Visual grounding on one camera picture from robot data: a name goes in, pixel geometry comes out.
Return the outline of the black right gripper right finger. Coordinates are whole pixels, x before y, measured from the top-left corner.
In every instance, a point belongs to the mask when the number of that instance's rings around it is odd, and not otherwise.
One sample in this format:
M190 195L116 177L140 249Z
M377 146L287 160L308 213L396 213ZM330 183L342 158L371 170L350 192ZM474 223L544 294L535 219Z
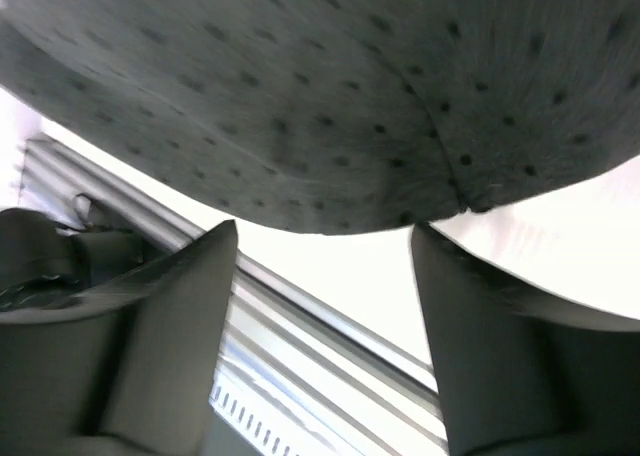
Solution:
M554 296L428 224L416 285L453 455L635 455L639 324Z

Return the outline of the grey polka dot skirt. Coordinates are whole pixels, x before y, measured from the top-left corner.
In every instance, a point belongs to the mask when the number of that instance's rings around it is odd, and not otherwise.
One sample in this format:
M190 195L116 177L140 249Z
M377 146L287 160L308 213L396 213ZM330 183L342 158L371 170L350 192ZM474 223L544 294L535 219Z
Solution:
M348 235L639 152L639 0L2 0L1 84L204 204Z

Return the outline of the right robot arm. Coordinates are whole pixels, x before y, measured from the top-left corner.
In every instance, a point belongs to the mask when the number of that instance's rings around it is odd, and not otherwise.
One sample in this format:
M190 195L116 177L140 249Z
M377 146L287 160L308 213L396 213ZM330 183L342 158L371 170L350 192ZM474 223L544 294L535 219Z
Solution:
M1 214L5 455L635 455L639 325L429 226L411 249L428 388L236 265L130 226Z

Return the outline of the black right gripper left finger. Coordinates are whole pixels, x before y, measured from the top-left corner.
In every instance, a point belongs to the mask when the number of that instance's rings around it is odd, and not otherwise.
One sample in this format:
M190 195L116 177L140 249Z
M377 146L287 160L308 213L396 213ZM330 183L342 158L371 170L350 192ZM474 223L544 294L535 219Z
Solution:
M238 234L1 317L5 455L195 455L209 422Z

